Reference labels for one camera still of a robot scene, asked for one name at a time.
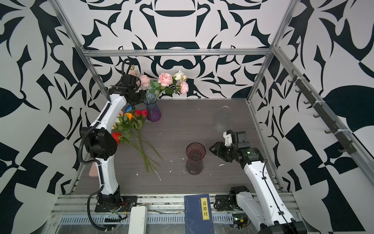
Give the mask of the white rose stem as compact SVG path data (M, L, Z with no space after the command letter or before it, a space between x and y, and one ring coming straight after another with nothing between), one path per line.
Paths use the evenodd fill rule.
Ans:
M173 75L173 79L176 81L181 80L183 77L185 77L185 74L181 70L179 70Z

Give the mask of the clear glass vase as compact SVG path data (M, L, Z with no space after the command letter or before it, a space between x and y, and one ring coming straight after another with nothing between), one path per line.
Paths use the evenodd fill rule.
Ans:
M216 115L214 129L217 132L225 132L230 128L232 110L228 106L222 106Z

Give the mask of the purple blue glass vase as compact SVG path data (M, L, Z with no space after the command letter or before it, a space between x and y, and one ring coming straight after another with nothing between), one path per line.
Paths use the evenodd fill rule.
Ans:
M151 122L157 122L161 119L162 114L157 105L158 98L156 94L147 93L144 104L146 105L147 118Z

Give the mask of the mixed colour rose bunch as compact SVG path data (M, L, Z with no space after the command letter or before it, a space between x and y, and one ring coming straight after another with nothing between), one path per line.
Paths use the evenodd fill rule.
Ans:
M121 133L120 143L134 147L143 159L146 172L156 174L158 179L161 180L156 168L159 163L147 156L146 146L149 146L160 159L162 157L153 144L141 133L145 123L148 121L146 110L139 110L134 106L128 105L116 117L112 126L112 133Z

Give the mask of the blue book yellow label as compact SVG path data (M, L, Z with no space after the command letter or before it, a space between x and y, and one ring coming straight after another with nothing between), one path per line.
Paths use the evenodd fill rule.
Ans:
M186 234L214 234L209 194L184 196Z

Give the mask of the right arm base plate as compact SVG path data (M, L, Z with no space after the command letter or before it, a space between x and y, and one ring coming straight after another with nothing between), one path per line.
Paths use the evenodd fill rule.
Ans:
M216 195L213 207L217 211L241 210L241 208L230 198L229 195Z

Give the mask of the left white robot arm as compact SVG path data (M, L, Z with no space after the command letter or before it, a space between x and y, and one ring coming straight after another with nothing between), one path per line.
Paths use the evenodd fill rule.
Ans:
M145 92L137 93L140 85L141 81L138 77L130 74L122 75L118 83L107 89L108 101L98 118L80 131L78 160L84 165L96 164L98 171L99 190L89 195L87 214L92 226L100 231L108 232L114 227L97 225L91 216L89 205L91 198L97 197L99 205L102 205L106 211L116 213L120 209L122 198L114 166L118 143L112 136L112 127L127 103L136 105L145 99Z

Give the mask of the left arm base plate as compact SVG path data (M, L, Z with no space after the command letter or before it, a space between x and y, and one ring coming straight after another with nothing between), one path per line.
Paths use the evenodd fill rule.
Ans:
M107 213L116 209L118 212L129 212L132 207L136 206L137 199L137 196L121 196L115 198L114 196L98 195L94 211L96 213Z

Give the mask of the dark maroon glass vase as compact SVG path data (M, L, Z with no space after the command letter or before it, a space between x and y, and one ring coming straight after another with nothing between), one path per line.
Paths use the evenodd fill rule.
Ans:
M193 142L186 148L186 170L191 175L198 175L203 170L203 159L206 156L205 147L197 142Z

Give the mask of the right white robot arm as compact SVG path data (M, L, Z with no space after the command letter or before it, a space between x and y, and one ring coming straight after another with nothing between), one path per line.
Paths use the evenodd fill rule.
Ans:
M259 234L306 234L302 221L296 221L280 198L267 170L267 160L258 148L250 147L244 131L228 130L224 141L218 141L209 151L225 162L236 161L251 181L258 201L245 186L232 187L232 204L242 209Z

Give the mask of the white power adapter box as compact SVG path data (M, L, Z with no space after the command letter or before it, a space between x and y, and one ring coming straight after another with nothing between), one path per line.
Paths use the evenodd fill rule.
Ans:
M146 206L132 207L128 234L145 234L148 220L148 208Z

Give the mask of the pink object at table edge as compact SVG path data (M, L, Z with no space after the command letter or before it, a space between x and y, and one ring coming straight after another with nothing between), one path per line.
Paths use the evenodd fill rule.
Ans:
M99 177L99 172L97 170L97 164L93 163L89 170L89 177Z

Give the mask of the twin pink peony stem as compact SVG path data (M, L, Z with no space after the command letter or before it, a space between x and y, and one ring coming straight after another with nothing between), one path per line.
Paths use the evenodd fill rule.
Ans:
M151 79L147 75L140 75L139 71L134 65L130 67L129 74L137 77L137 85L139 86L138 91L148 92L151 84Z

